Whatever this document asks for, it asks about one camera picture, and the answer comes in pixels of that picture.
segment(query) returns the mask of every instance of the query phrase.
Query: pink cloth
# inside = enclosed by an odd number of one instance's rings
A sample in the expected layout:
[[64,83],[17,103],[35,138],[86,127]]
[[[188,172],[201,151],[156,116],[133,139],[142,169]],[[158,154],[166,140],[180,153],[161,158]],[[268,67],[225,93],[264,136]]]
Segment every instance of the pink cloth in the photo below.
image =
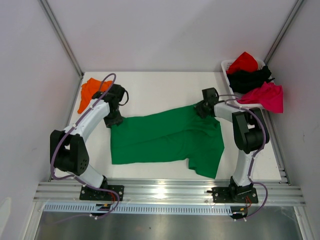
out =
[[282,86],[277,86],[273,82],[264,82],[261,87],[249,91],[237,102],[240,104],[261,104],[265,109],[276,114],[284,112]]

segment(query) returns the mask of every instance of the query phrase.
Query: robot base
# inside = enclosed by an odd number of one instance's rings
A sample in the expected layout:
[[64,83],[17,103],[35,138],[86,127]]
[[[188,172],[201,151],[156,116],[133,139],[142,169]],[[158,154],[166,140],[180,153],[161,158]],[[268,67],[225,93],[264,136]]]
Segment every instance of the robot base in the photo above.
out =
[[246,196],[248,196],[253,204],[259,202],[257,191],[254,187],[250,191],[238,194],[235,197],[232,197],[228,186],[216,186],[211,191],[207,191],[207,193],[212,193],[213,202],[217,204],[246,204]]
[[[107,189],[116,192],[120,197],[120,202],[123,200],[125,186],[123,186],[123,185],[108,185]],[[113,196],[111,194],[109,194],[108,192],[94,190],[94,189],[89,188],[87,186],[83,186],[81,188],[79,199],[86,200],[86,201],[112,201],[112,200],[114,200]]]

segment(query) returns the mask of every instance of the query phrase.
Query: clothing pile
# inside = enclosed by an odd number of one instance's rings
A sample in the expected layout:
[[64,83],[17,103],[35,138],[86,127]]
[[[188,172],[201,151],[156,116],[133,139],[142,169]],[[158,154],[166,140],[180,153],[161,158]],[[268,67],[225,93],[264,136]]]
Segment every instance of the clothing pile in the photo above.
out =
[[273,113],[283,113],[283,89],[275,85],[268,66],[259,69],[257,61],[247,52],[242,53],[226,71],[230,87],[244,94],[240,104],[261,104]]

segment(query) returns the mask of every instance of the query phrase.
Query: metal frame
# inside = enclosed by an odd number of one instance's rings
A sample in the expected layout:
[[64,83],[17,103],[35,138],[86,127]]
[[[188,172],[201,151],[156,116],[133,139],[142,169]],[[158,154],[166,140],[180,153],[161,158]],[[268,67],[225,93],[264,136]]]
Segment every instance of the metal frame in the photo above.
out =
[[288,17],[286,18],[278,36],[276,37],[276,39],[274,40],[268,54],[266,55],[265,59],[264,59],[264,63],[266,65],[268,65],[268,63],[270,62],[271,58],[273,57],[273,55],[275,54],[277,48],[279,47],[282,39],[284,38],[284,36],[286,35],[288,29],[291,27],[294,19],[296,19],[296,16],[299,12],[299,10],[301,9],[301,7],[303,6],[303,4],[305,3],[306,0],[297,0],[293,6],[293,8],[291,9]]
[[39,4],[42,7],[42,10],[44,11],[44,14],[46,15],[49,23],[51,24],[53,31],[55,32],[57,38],[59,39],[62,48],[64,49],[66,55],[68,56],[68,58],[70,59],[75,71],[77,72],[77,74],[79,75],[79,77],[83,76],[83,72],[81,71],[80,65],[74,55],[74,53],[71,50],[71,47],[62,31],[62,28],[60,27],[57,18],[54,14],[54,12],[52,11],[49,3],[47,0],[38,0]]
[[[38,2],[41,5],[45,15],[47,16],[54,32],[56,33],[56,36],[61,42],[61,45],[64,48],[67,56],[72,62],[74,69],[82,78],[83,72],[70,48],[70,45],[68,44],[68,41],[66,40],[65,35],[63,34],[63,31],[48,1],[38,0]],[[264,60],[266,64],[270,61],[276,49],[279,47],[280,42],[292,25],[293,20],[296,18],[304,2],[305,0],[296,1],[272,47],[266,55],[266,58]],[[74,99],[72,109],[74,108],[76,99],[77,96]],[[267,111],[264,111],[263,115],[270,132],[271,143],[281,175],[281,181],[279,183],[265,182],[269,190],[269,196],[268,201],[266,202],[266,206],[293,206],[296,212],[303,239],[315,239],[305,210],[306,203],[301,188],[298,186],[291,186],[290,180],[287,176],[287,173],[285,172],[283,154],[279,146],[278,138],[275,134],[275,128],[271,116]],[[212,215],[217,213],[215,211],[219,211],[218,209],[229,209],[230,206],[237,205],[214,204],[212,196],[207,193],[207,190],[210,190],[212,187],[227,186],[229,184],[229,181],[109,179],[108,182],[110,184],[125,186],[124,199],[121,205],[119,205],[119,207],[122,208],[122,210],[119,211],[125,213],[137,213],[138,209],[138,213],[150,214],[154,211],[157,211],[155,209],[159,208],[182,208],[189,209],[188,211],[191,212],[195,211],[196,214],[201,215],[205,214],[204,212],[202,212],[203,209],[208,209],[208,207],[211,209],[216,208],[217,210],[210,212],[210,214]],[[35,238],[42,212],[49,211],[49,208],[51,208],[51,210],[53,211],[61,211],[62,208],[69,208],[68,211],[74,211],[75,209],[78,209],[78,212],[88,212],[88,210],[90,211],[92,207],[94,207],[94,204],[96,204],[97,202],[80,201],[79,196],[81,187],[82,185],[75,180],[40,182],[34,196],[33,211],[30,217],[28,228],[26,229],[24,239],[31,240]],[[256,186],[256,189],[259,196],[259,204],[261,204],[266,194],[263,188]]]

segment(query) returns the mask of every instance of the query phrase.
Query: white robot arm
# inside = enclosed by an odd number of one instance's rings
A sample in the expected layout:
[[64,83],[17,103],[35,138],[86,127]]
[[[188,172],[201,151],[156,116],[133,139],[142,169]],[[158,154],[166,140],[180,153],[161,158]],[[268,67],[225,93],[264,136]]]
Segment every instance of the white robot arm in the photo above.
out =
[[258,203],[256,189],[253,187],[251,175],[254,169],[253,156],[269,141],[268,130],[259,108],[249,111],[227,105],[219,100],[215,88],[202,90],[203,100],[196,106],[201,118],[207,116],[223,118],[233,125],[233,136],[239,149],[236,169],[230,178],[228,187],[214,187],[212,191],[215,203],[246,203],[248,197],[252,203]]

